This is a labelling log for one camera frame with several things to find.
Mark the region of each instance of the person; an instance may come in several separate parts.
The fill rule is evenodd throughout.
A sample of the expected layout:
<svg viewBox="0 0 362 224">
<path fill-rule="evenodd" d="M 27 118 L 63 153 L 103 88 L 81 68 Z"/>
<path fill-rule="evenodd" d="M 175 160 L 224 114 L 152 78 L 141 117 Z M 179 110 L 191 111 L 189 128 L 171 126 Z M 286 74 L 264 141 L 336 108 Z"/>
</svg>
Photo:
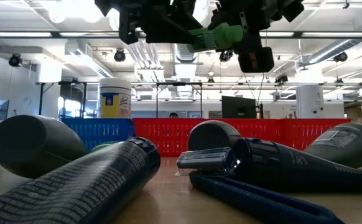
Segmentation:
<svg viewBox="0 0 362 224">
<path fill-rule="evenodd" d="M 177 113 L 174 113 L 174 112 L 171 112 L 171 113 L 170 113 L 170 118 L 176 119 L 176 118 L 178 118 L 178 117 L 179 117 L 179 115 L 178 115 Z"/>
</svg>

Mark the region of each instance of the green object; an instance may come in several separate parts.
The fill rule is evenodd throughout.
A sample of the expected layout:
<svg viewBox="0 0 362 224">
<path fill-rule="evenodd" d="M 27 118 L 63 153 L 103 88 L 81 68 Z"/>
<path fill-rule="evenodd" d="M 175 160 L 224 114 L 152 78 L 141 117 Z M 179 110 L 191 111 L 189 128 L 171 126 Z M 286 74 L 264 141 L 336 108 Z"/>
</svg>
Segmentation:
<svg viewBox="0 0 362 224">
<path fill-rule="evenodd" d="M 191 53 L 215 49 L 228 49 L 233 43 L 237 43 L 243 38 L 243 29 L 241 25 L 230 26 L 225 22 L 212 30 L 201 28 L 190 30 L 189 32 L 197 36 L 197 40 L 193 45 L 187 45 L 188 50 Z"/>
<path fill-rule="evenodd" d="M 91 150 L 91 152 L 95 152 L 95 151 L 98 151 L 98 150 L 100 150 L 100 149 L 102 149 L 102 148 L 105 148 L 106 146 L 110 146 L 111 144 L 101 144 L 101 145 L 99 145 L 99 146 L 95 146 L 92 150 Z"/>
</svg>

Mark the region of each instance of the textured bottle label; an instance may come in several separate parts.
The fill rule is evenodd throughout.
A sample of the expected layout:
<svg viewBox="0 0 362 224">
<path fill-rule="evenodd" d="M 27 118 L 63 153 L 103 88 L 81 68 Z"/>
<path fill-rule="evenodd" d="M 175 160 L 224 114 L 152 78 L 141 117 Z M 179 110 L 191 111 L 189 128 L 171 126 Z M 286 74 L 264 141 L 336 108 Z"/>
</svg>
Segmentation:
<svg viewBox="0 0 362 224">
<path fill-rule="evenodd" d="M 120 203 L 131 190 L 125 184 L 146 169 L 146 154 L 132 145 L 87 155 L 1 195 L 0 223 L 88 223 L 97 218 L 101 209 Z"/>
<path fill-rule="evenodd" d="M 348 131 L 327 131 L 319 136 L 311 145 L 345 147 L 357 137 L 357 134 Z"/>
</svg>

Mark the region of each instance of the table surface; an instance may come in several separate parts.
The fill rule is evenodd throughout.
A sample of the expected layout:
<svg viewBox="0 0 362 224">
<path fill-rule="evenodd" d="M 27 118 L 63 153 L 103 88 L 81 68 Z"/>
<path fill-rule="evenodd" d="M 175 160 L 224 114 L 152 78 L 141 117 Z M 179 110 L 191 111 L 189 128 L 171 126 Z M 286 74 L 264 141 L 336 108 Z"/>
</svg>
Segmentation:
<svg viewBox="0 0 362 224">
<path fill-rule="evenodd" d="M 176 177 L 176 158 L 163 158 L 159 172 L 113 220 L 117 224 L 261 223 L 249 215 L 194 189 L 188 177 Z M 0 194 L 28 179 L 0 167 Z M 332 210 L 346 223 L 362 224 L 362 195 L 292 194 Z"/>
</svg>

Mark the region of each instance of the ceiling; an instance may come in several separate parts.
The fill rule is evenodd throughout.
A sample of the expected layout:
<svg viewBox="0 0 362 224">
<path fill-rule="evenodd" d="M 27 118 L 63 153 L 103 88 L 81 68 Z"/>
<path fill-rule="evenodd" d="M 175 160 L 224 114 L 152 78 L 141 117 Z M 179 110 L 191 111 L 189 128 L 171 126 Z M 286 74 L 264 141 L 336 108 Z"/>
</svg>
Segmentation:
<svg viewBox="0 0 362 224">
<path fill-rule="evenodd" d="M 294 21 L 287 22 L 285 19 L 273 22 L 269 31 L 362 31 L 362 0 L 349 1 L 350 7 L 343 9 L 344 0 L 305 0 L 303 4 L 306 10 Z M 60 30 L 60 31 L 93 31 L 113 30 L 108 17 L 102 17 L 98 22 L 86 22 L 82 18 L 67 18 L 61 23 L 50 20 L 49 10 L 55 1 L 24 1 L 24 0 L 0 0 L 0 30 Z M 210 3 L 210 11 L 214 9 L 214 2 Z M 67 62 L 63 46 L 67 40 L 58 39 L 0 39 L 0 45 L 4 46 L 27 46 L 42 47 L 56 57 L 69 63 L 70 69 L 63 72 L 66 76 L 75 76 L 80 80 L 96 80 L 97 74 L 83 65 L 72 65 Z M 126 59 L 123 62 L 114 61 L 116 49 L 124 45 L 119 39 L 85 39 L 93 50 L 92 57 L 98 61 L 107 71 L 120 74 L 127 78 L 134 78 L 135 61 L 125 50 Z M 296 73 L 295 61 L 301 55 L 310 55 L 318 52 L 324 47 L 337 40 L 331 39 L 262 39 L 263 46 L 269 46 L 274 53 L 275 67 L 269 73 L 245 73 L 239 68 L 237 55 L 234 55 L 227 65 L 218 60 L 219 54 L 214 51 L 202 52 L 197 56 L 195 76 L 192 81 L 206 82 L 213 72 L 216 82 L 273 82 L 275 77 L 285 73 L 289 81 L 294 80 Z M 155 44 L 160 64 L 164 70 L 164 78 L 176 80 L 174 44 Z M 323 80 L 334 82 L 336 77 L 345 76 L 362 71 L 362 43 L 345 50 L 348 55 L 346 62 L 323 62 L 319 66 L 322 69 Z M 362 82 L 362 73 L 348 80 L 348 83 Z M 358 88 L 344 89 L 345 93 Z"/>
</svg>

